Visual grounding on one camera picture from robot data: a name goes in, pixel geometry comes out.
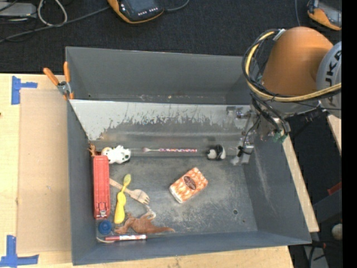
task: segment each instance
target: yellow cable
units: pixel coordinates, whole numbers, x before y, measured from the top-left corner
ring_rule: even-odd
[[[263,39],[265,39],[266,37],[275,34],[275,32],[269,32],[266,33],[265,35],[263,35],[258,41],[261,41]],[[247,74],[247,76],[249,76],[249,66],[250,66],[250,61],[253,57],[253,54],[255,52],[255,50],[257,49],[257,47],[259,46],[259,44],[256,44],[254,47],[252,47],[252,49],[250,50],[248,57],[247,57],[247,62],[245,64],[245,72]],[[324,88],[322,90],[318,90],[316,92],[313,93],[309,93],[309,94],[305,94],[305,95],[301,95],[298,97],[275,97],[273,95],[267,94],[267,93],[263,93],[261,92],[259,89],[257,89],[253,83],[251,83],[250,81],[247,80],[248,86],[250,87],[250,89],[256,93],[257,95],[266,98],[266,99],[272,99],[274,101],[278,101],[278,102],[296,102],[296,101],[305,101],[314,97],[319,97],[323,94],[329,93],[329,92],[333,92],[335,90],[338,90],[341,88],[341,83],[337,83],[331,87],[328,88]]]

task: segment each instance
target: gray bin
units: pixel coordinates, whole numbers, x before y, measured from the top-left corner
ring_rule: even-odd
[[[311,243],[282,145],[256,138],[249,163],[233,165],[230,150],[249,120],[227,121],[227,107],[250,109],[242,58],[67,47],[75,99],[67,104],[72,260],[74,265]],[[147,241],[97,241],[89,142],[123,145],[130,162],[110,177],[142,189],[156,226],[175,232]],[[208,160],[222,144],[227,158]],[[143,153],[142,147],[195,147],[196,154]],[[169,186],[193,167],[208,186],[180,204]],[[112,214],[118,190],[111,188]],[[127,196],[126,211],[142,204]]]

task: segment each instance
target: red toy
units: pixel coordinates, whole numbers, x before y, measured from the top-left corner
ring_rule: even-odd
[[[93,157],[94,218],[110,215],[109,160],[107,156]]]

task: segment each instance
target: snack package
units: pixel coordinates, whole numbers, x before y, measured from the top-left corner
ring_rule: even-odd
[[[194,167],[170,185],[169,190],[179,203],[183,203],[203,190],[207,184],[207,179]]]

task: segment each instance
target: dark floor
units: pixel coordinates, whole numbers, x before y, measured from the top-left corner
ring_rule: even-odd
[[[39,1],[18,0],[36,6]],[[317,28],[310,23],[306,12],[309,0],[190,0],[178,11],[165,12],[161,17],[139,25],[123,22],[111,8],[107,8],[106,0],[60,1],[69,20],[99,9],[103,11],[46,30],[39,30],[45,26],[39,19],[12,22],[0,18],[1,73],[42,73],[44,67],[49,67],[55,74],[63,74],[67,46],[242,56],[263,31],[298,25],[314,27],[333,44],[342,40],[342,31]],[[320,1],[342,11],[342,0]],[[176,8],[186,0],[159,2],[164,8]],[[62,21],[62,12],[53,0],[44,4],[41,13],[48,22]],[[326,113],[315,116],[312,121],[293,117],[290,125],[293,145],[314,205],[328,197],[327,190],[341,181],[341,156],[326,122]],[[338,213],[321,223],[320,237],[327,241],[325,232],[330,237],[331,223],[341,219],[342,215]],[[335,242],[333,247],[338,248],[325,251],[330,268],[342,267],[342,244]],[[302,249],[291,247],[296,268],[307,267]]]

